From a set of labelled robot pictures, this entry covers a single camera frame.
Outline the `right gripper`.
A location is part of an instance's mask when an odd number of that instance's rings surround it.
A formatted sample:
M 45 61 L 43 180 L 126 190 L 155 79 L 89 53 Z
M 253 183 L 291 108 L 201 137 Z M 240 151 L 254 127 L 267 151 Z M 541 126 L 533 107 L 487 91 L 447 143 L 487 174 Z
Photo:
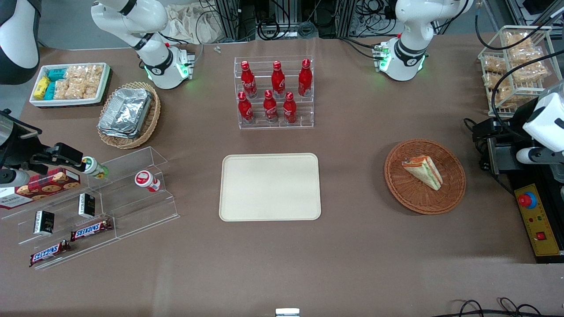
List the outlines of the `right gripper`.
M 36 174 L 48 174 L 51 165 L 85 171 L 81 151 L 56 143 L 52 153 L 42 152 L 43 145 L 38 138 L 42 130 L 12 117 L 10 113 L 10 110 L 1 111 L 1 167 L 19 169 L 22 164 L 27 164 L 27 170 Z

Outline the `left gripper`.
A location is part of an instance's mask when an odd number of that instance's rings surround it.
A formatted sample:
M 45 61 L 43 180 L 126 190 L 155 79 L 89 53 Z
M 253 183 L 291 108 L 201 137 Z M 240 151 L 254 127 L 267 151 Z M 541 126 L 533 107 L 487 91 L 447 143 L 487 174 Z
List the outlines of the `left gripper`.
M 494 174 L 508 174 L 524 170 L 518 161 L 519 150 L 534 146 L 532 137 L 524 131 L 523 125 L 532 115 L 535 102 L 527 102 L 518 107 L 514 116 L 507 120 L 488 118 L 473 125 L 473 142 L 488 140 L 488 150 L 480 150 L 479 168 Z

